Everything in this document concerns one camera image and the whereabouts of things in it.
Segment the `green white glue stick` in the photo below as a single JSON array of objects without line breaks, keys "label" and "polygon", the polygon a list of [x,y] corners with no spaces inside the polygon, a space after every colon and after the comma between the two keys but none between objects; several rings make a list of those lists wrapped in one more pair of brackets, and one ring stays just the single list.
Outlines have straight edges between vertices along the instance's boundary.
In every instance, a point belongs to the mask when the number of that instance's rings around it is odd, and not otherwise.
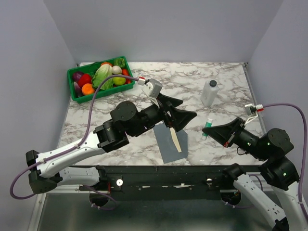
[{"label": "green white glue stick", "polygon": [[[208,118],[207,121],[206,121],[206,123],[205,123],[204,128],[210,128],[210,127],[212,126],[212,123],[213,123],[213,119]],[[206,140],[207,137],[208,137],[208,135],[207,135],[205,132],[203,132],[203,133],[202,133],[202,139],[203,139],[203,140]]]}]

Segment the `beige letter paper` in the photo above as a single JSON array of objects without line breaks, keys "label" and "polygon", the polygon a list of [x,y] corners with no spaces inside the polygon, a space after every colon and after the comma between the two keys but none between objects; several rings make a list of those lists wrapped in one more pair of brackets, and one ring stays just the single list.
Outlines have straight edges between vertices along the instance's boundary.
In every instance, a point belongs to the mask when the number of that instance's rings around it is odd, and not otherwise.
[{"label": "beige letter paper", "polygon": [[170,134],[171,134],[171,138],[173,140],[173,143],[174,143],[177,151],[179,153],[181,153],[182,152],[181,146],[180,146],[180,143],[179,143],[179,140],[178,140],[178,137],[177,137],[177,132],[174,130],[174,128],[170,128]]}]

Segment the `grey envelope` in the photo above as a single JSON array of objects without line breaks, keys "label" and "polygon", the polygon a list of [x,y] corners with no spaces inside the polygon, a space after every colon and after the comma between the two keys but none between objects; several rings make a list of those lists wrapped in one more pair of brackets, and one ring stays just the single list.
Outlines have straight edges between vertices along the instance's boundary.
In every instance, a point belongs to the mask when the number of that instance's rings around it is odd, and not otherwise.
[{"label": "grey envelope", "polygon": [[165,127],[164,124],[156,125],[154,134],[164,164],[188,157],[188,134],[184,130],[177,132],[181,152],[174,144],[170,129]]}]

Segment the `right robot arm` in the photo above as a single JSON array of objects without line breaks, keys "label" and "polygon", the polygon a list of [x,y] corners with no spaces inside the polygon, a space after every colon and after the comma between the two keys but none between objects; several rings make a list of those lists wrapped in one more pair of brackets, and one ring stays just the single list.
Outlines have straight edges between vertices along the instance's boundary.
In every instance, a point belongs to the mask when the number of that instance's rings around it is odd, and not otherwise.
[{"label": "right robot arm", "polygon": [[258,167],[261,176],[271,186],[279,199],[275,204],[239,164],[232,164],[223,171],[222,185],[235,187],[259,210],[274,231],[306,231],[307,205],[299,192],[300,177],[294,164],[286,158],[294,146],[285,130],[273,128],[262,137],[245,130],[245,121],[232,122],[203,128],[203,133],[228,148],[236,144],[245,153],[262,161]]}]

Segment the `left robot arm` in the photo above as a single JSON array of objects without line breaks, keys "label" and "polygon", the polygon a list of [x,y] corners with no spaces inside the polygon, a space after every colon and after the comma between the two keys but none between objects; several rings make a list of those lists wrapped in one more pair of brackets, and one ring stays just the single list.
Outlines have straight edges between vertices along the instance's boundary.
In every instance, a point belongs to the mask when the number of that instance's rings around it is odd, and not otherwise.
[{"label": "left robot arm", "polygon": [[30,168],[29,185],[34,194],[49,192],[60,185],[86,185],[102,190],[107,183],[104,175],[94,167],[73,169],[73,165],[92,156],[109,153],[129,144],[128,137],[138,137],[159,122],[176,132],[182,130],[196,112],[178,109],[182,100],[158,95],[158,105],[138,111],[134,103],[121,102],[110,112],[111,119],[87,131],[86,136],[61,148],[39,153],[26,153]]}]

